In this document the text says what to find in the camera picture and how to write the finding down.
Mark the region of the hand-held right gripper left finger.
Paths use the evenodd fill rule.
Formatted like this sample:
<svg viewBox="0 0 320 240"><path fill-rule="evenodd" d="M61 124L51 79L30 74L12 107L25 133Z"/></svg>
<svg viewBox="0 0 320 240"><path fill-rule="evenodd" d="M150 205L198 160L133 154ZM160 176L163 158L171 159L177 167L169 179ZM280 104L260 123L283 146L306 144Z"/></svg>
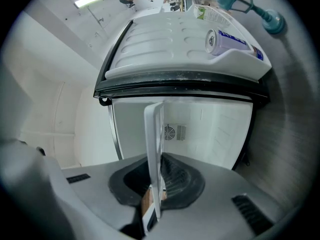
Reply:
<svg viewBox="0 0 320 240"><path fill-rule="evenodd" d="M133 239L145 237L142 199L151 183L145 154L62 172L66 178L89 176L70 186L99 219Z"/></svg>

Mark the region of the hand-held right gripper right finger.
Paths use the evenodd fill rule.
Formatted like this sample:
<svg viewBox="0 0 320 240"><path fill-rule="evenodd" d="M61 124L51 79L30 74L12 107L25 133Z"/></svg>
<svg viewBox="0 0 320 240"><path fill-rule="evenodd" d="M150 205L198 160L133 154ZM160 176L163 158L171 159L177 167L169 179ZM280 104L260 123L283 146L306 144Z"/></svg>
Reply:
<svg viewBox="0 0 320 240"><path fill-rule="evenodd" d="M282 217L280 205L233 170L164 153L166 199L149 240L252 240Z"/></svg>

